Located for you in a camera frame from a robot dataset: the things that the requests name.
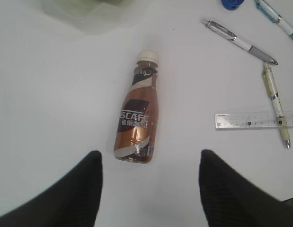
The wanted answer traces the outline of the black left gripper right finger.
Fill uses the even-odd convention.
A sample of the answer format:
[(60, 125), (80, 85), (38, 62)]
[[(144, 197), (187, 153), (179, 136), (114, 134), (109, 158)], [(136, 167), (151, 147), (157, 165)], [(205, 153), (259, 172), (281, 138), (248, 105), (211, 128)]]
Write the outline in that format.
[(210, 227), (293, 227), (293, 207), (256, 187), (209, 149), (201, 151), (199, 189)]

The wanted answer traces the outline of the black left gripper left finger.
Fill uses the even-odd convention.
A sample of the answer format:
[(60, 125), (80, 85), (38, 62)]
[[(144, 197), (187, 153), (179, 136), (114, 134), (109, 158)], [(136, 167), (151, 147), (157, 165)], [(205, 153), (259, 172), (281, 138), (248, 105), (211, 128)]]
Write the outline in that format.
[(102, 154), (92, 151), (47, 190), (0, 216), (0, 227), (92, 227), (102, 186)]

